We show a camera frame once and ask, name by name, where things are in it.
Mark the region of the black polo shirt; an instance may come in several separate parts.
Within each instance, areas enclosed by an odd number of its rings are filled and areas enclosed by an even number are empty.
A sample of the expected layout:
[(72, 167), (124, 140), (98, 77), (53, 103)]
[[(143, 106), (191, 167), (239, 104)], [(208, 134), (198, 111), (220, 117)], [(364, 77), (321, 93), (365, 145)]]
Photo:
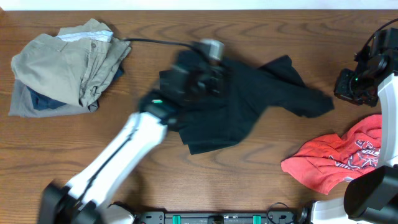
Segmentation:
[(304, 84), (287, 55), (258, 68), (230, 58), (224, 58), (223, 64), (231, 74), (227, 94), (206, 96), (187, 106), (178, 123), (170, 127), (191, 154), (239, 144), (270, 106), (307, 118), (334, 108), (330, 96)]

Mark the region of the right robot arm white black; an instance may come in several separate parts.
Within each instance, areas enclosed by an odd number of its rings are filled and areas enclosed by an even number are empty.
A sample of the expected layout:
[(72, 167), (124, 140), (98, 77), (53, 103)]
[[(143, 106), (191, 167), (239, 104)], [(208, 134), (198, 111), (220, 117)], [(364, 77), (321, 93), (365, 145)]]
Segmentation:
[(382, 143), (375, 170), (352, 180), (344, 197), (303, 207), (298, 223), (397, 223), (397, 29), (378, 28), (343, 69), (334, 95), (355, 105), (381, 105)]

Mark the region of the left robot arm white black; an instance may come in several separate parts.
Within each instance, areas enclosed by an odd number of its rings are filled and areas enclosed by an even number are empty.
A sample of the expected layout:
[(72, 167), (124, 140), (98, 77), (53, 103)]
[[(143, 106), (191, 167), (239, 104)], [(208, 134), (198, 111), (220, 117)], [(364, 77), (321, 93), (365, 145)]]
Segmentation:
[(110, 204), (120, 185), (164, 140), (169, 126), (177, 124), (188, 106), (208, 95), (224, 93), (224, 44), (202, 39), (187, 48), (196, 56), (194, 65), (175, 63), (140, 99), (138, 111), (88, 167), (63, 187), (48, 184), (42, 193), (39, 224), (134, 223), (133, 213)]

